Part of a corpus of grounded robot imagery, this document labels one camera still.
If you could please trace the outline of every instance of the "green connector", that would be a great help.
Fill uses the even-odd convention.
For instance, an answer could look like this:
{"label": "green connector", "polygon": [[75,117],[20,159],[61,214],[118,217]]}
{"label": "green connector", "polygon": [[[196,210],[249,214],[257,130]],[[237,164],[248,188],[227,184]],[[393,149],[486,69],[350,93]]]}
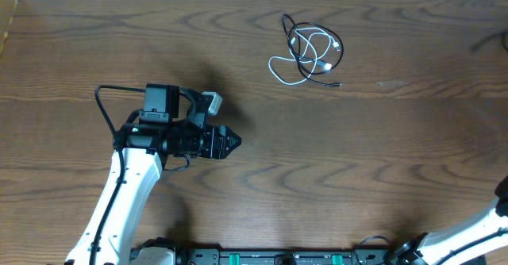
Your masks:
{"label": "green connector", "polygon": [[240,265],[240,254],[229,254],[229,265]]}
{"label": "green connector", "polygon": [[344,265],[342,255],[332,255],[332,265]]}

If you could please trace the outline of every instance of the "tangled cable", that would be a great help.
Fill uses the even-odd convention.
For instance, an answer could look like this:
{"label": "tangled cable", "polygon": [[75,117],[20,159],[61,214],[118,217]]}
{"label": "tangled cable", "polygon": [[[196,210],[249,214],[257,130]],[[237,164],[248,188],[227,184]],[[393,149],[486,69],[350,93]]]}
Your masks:
{"label": "tangled cable", "polygon": [[[291,21],[291,24],[293,25],[291,29],[288,31],[286,27],[286,22],[284,19],[287,18]],[[273,56],[268,61],[268,69],[271,71],[271,73],[283,84],[287,86],[295,86],[299,83],[303,83],[305,81],[310,81],[312,83],[316,83],[320,86],[342,86],[342,83],[323,83],[319,82],[315,79],[312,79],[311,76],[313,75],[323,75],[325,73],[328,73],[332,69],[334,69],[342,60],[342,56],[344,55],[344,45],[342,44],[341,38],[332,30],[326,28],[325,26],[319,25],[318,23],[313,22],[301,22],[301,23],[294,23],[293,18],[291,16],[284,14],[282,16],[282,24],[284,33],[286,34],[287,38],[287,46],[289,47],[289,53],[291,54],[292,58],[284,58],[281,56]],[[299,26],[302,25],[311,25],[312,27],[305,27],[300,28]],[[316,32],[311,33],[309,37],[305,37],[301,31],[310,31],[314,30]],[[318,52],[316,51],[316,48],[312,45],[311,40],[313,36],[326,36],[328,37],[328,47],[326,50],[321,54],[318,55]],[[296,42],[298,38],[298,51],[295,51],[294,49],[294,43]],[[302,44],[301,39],[306,42],[305,49],[302,52]],[[339,52],[338,59],[335,63],[326,63],[322,58],[326,55],[328,50],[330,50],[330,47],[334,47],[337,52]],[[312,50],[314,53],[314,58],[310,58],[306,56],[307,51],[309,49]],[[276,71],[271,67],[271,61],[273,59],[276,60],[285,60],[290,62],[296,62],[298,66],[298,71],[303,76],[303,79],[294,83],[289,83],[285,79],[283,79],[279,74],[277,74]],[[309,70],[304,66],[305,63],[313,63],[312,69]],[[316,66],[320,66],[323,71],[315,71]]]}

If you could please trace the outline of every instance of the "cable connector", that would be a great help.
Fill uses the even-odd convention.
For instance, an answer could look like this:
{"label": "cable connector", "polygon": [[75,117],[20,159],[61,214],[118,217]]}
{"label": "cable connector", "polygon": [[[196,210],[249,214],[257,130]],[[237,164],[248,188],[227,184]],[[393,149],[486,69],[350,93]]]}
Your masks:
{"label": "cable connector", "polygon": [[326,63],[324,60],[317,60],[316,64],[319,66],[319,67],[322,67],[325,69],[325,71],[329,71],[332,69],[332,64],[331,63]]}
{"label": "cable connector", "polygon": [[203,91],[202,94],[203,95],[210,95],[213,97],[212,102],[210,103],[210,106],[208,107],[208,114],[211,116],[217,115],[219,108],[221,108],[222,97],[218,93],[211,92],[211,91]]}
{"label": "cable connector", "polygon": [[333,47],[337,50],[337,52],[341,51],[341,46],[339,45],[339,42],[333,42]]}

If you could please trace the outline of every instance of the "black cable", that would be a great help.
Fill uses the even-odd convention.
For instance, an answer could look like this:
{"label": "black cable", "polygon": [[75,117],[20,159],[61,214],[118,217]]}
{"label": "black cable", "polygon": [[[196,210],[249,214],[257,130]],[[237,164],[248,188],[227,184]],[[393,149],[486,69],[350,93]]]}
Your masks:
{"label": "black cable", "polygon": [[127,120],[125,121],[125,123],[133,123],[137,117],[140,116],[140,112],[143,111],[143,109],[136,109],[134,110],[130,115],[129,117],[127,117]]}
{"label": "black cable", "polygon": [[108,215],[110,214],[111,208],[113,207],[114,200],[118,195],[118,192],[120,191],[120,186],[124,182],[125,177],[125,161],[124,156],[122,153],[122,146],[119,143],[118,134],[113,126],[113,122],[111,122],[110,117],[108,116],[108,113],[104,109],[104,106],[102,105],[101,98],[99,97],[99,91],[103,88],[106,89],[113,89],[113,90],[128,90],[128,91],[137,91],[137,92],[144,92],[143,89],[137,89],[132,87],[123,87],[123,86],[98,86],[95,89],[95,101],[97,102],[98,108],[101,110],[102,116],[106,120],[106,123],[108,124],[108,127],[110,128],[111,134],[113,135],[113,141],[114,141],[114,149],[118,153],[118,158],[120,160],[120,174],[118,175],[117,179],[117,185],[114,187],[113,193],[111,194],[110,201],[108,202],[106,209],[104,210],[104,214],[102,215],[102,218],[98,224],[97,232],[95,233],[94,241],[90,245],[90,265],[95,265],[95,257],[97,255],[97,250],[99,249],[98,243],[101,239],[102,229],[104,228],[104,225],[106,224]]}
{"label": "black cable", "polygon": [[[291,24],[293,25],[291,27],[291,29],[289,30],[289,32],[287,31],[287,27],[286,27],[286,23],[284,22],[284,18],[287,18],[291,21]],[[300,22],[300,23],[295,23],[293,18],[291,18],[291,16],[287,15],[287,14],[283,14],[282,16],[282,23],[283,23],[283,29],[284,29],[284,33],[286,34],[286,39],[287,39],[287,46],[289,47],[290,49],[290,52],[291,54],[293,54],[294,58],[296,59],[296,64],[298,66],[298,71],[300,72],[300,74],[308,81],[312,82],[312,83],[316,83],[320,86],[342,86],[342,83],[323,83],[323,82],[319,82],[315,79],[311,79],[309,78],[309,75],[322,75],[322,74],[325,74],[329,71],[331,71],[332,69],[334,69],[342,60],[342,56],[344,55],[344,44],[342,43],[342,39],[332,30],[326,28],[325,26],[323,25],[319,25],[318,23],[314,23],[314,22]],[[300,42],[300,36],[296,36],[298,38],[298,52],[296,52],[293,48],[293,44],[291,43],[291,34],[293,32],[296,31],[296,29],[300,26],[300,25],[312,25],[312,26],[316,26],[318,28],[321,28],[321,29],[324,29],[326,30],[327,32],[331,33],[332,35],[334,35],[337,40],[339,41],[339,44],[341,46],[341,54],[339,55],[339,58],[337,59],[336,63],[334,63],[332,65],[332,67],[328,70],[328,71],[315,71],[315,72],[312,72],[312,71],[309,71],[305,66],[303,66],[303,64],[300,62],[300,59],[308,59],[304,56],[301,55],[301,52],[302,52],[302,44]]]}
{"label": "black cable", "polygon": [[448,261],[450,258],[452,258],[453,256],[461,253],[461,252],[464,252],[466,250],[468,250],[469,248],[473,248],[474,246],[478,245],[478,244],[482,244],[483,242],[486,242],[488,240],[491,240],[491,239],[494,239],[495,237],[500,237],[500,236],[503,236],[505,234],[508,233],[508,229],[499,229],[497,232],[494,232],[490,235],[487,235],[483,238],[480,238],[478,240],[475,240],[469,244],[466,244],[464,245],[463,247],[457,249],[457,250],[452,250],[450,251],[450,253],[448,255],[446,255],[445,257],[443,257],[443,259],[441,259],[438,263],[436,263],[436,265],[442,265],[444,264],[446,261]]}
{"label": "black cable", "polygon": [[191,165],[191,158],[189,157],[189,155],[183,154],[183,155],[177,155],[175,157],[185,158],[187,164],[180,166],[180,167],[173,168],[173,169],[164,169],[165,171],[182,171],[182,170],[186,170]]}
{"label": "black cable", "polygon": [[189,121],[189,117],[194,117],[194,115],[196,114],[196,107],[197,107],[196,100],[194,99],[192,94],[189,93],[188,89],[186,89],[184,87],[180,87],[180,91],[181,91],[180,95],[183,96],[184,98],[186,98],[190,102],[189,109],[187,110],[187,116],[183,119],[184,121]]}
{"label": "black cable", "polygon": [[[355,247],[352,248],[351,254],[355,256],[356,262],[358,264],[361,264],[360,259],[358,258],[358,254],[356,254],[356,250],[358,250],[358,247],[366,244],[367,242],[373,241],[373,240],[384,240],[388,244],[390,244],[390,241],[385,236],[370,236],[362,240],[360,243],[358,243]],[[381,263],[377,263],[376,265],[384,265],[386,262],[386,259],[388,257],[388,254],[383,257],[383,261]]]}

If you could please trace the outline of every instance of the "wood grain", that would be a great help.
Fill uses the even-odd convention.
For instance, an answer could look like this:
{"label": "wood grain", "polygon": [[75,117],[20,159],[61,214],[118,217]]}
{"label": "wood grain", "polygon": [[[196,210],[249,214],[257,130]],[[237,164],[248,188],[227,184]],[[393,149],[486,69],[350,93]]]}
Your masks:
{"label": "wood grain", "polygon": [[[341,248],[454,225],[508,165],[508,0],[20,0],[0,58],[0,259],[62,263],[106,181],[98,84],[217,91],[228,159],[165,173],[137,232]],[[327,81],[283,86],[282,13],[344,41]],[[294,66],[278,65],[298,79]],[[119,126],[141,96],[105,91]],[[175,165],[181,161],[172,160]],[[508,263],[506,249],[490,264]]]}

